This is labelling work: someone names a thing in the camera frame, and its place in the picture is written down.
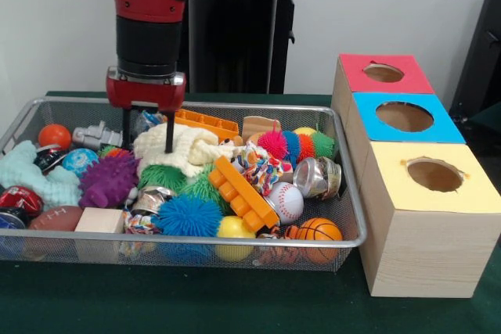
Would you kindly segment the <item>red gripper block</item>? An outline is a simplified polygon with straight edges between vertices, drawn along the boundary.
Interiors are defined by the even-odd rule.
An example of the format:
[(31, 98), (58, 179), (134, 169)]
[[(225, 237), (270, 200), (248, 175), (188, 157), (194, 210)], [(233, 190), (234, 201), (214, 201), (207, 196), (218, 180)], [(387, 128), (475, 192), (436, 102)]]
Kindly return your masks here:
[(106, 74), (106, 93), (112, 106), (122, 108), (123, 148), (131, 147), (131, 108), (151, 103), (166, 113), (165, 152), (172, 153), (175, 112), (182, 106), (186, 90), (186, 76), (175, 72), (170, 77), (133, 77), (109, 67)]

